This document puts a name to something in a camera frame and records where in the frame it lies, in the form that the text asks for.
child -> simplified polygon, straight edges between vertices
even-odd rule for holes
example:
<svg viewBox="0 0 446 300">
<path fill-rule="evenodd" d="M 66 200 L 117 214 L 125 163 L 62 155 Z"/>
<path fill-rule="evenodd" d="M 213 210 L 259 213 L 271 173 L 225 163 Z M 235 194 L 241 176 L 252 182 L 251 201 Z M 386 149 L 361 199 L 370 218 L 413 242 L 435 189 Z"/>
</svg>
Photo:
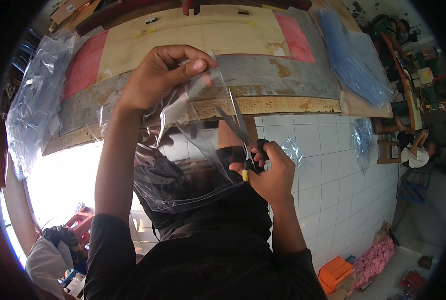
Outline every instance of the child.
<svg viewBox="0 0 446 300">
<path fill-rule="evenodd" d="M 404 166 L 412 169 L 421 168 L 430 159 L 440 156 L 441 147 L 437 140 L 428 138 L 428 130 L 421 130 L 415 138 L 415 130 L 402 124 L 400 117 L 395 117 L 396 125 L 382 126 L 381 122 L 376 125 L 377 133 L 392 133 L 399 131 L 398 143 L 400 144 L 401 162 Z"/>
</svg>

white tiled wall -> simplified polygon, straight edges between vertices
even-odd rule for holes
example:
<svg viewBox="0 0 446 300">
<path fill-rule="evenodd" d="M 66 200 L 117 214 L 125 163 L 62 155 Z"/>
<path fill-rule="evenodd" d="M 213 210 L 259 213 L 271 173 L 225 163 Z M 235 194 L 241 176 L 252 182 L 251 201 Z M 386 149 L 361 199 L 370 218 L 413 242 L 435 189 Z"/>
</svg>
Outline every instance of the white tiled wall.
<svg viewBox="0 0 446 300">
<path fill-rule="evenodd" d="M 304 154 L 292 195 L 316 272 L 338 255 L 362 255 L 383 220 L 391 224 L 394 216 L 398 164 L 377 165 L 375 153 L 363 175 L 349 145 L 352 120 L 334 115 L 255 118 L 259 138 L 281 143 L 291 137 Z M 147 253 L 157 239 L 136 196 L 130 224 L 136 252 Z"/>
</svg>

fingernail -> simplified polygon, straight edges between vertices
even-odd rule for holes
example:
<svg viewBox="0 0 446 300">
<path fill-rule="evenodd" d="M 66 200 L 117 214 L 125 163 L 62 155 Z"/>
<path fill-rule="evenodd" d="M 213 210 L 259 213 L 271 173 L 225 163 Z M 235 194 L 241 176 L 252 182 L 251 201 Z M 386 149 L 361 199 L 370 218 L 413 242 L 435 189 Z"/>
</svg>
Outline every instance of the fingernail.
<svg viewBox="0 0 446 300">
<path fill-rule="evenodd" d="M 201 59 L 196 60 L 193 63 L 193 69 L 195 71 L 203 71 L 203 61 Z"/>
</svg>

wooden stool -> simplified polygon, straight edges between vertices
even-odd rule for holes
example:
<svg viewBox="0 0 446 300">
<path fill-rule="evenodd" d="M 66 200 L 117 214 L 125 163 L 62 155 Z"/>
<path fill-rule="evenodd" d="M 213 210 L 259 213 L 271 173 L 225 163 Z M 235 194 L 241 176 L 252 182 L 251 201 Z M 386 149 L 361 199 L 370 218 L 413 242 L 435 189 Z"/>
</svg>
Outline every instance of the wooden stool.
<svg viewBox="0 0 446 300">
<path fill-rule="evenodd" d="M 401 163 L 402 159 L 400 158 L 400 147 L 397 141 L 382 141 L 378 140 L 378 152 L 381 154 L 378 156 L 377 164 L 383 165 L 383 164 L 399 164 Z M 392 147 L 396 146 L 398 147 L 398 156 L 392 157 Z"/>
</svg>

scissors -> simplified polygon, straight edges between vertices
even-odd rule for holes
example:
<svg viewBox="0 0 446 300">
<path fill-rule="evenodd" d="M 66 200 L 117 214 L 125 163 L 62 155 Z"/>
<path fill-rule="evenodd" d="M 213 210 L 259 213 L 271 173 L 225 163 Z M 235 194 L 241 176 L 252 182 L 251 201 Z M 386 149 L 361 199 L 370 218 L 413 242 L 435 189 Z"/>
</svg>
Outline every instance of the scissors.
<svg viewBox="0 0 446 300">
<path fill-rule="evenodd" d="M 248 135 L 247 127 L 245 125 L 245 120 L 243 119 L 243 115 L 240 111 L 240 106 L 238 106 L 238 102 L 235 99 L 235 95 L 233 95 L 233 92 L 230 89 L 228 89 L 228 92 L 230 94 L 230 99 L 236 113 L 236 120 L 238 121 L 239 126 L 235 123 L 235 121 L 233 121 L 233 118 L 228 116 L 219 106 L 215 105 L 215 108 L 220 113 L 223 120 L 225 120 L 228 126 L 230 126 L 233 132 L 243 141 L 243 146 L 246 151 L 246 160 L 243 164 L 242 177 L 243 181 L 247 182 L 248 170 L 252 169 L 253 171 L 256 171 L 255 162 L 251 157 L 251 151 L 248 147 L 255 148 L 261 155 L 262 159 L 269 160 L 267 153 L 263 150 L 263 144 L 268 143 L 268 140 L 259 139 L 255 142 L 250 138 L 250 136 Z"/>
</svg>

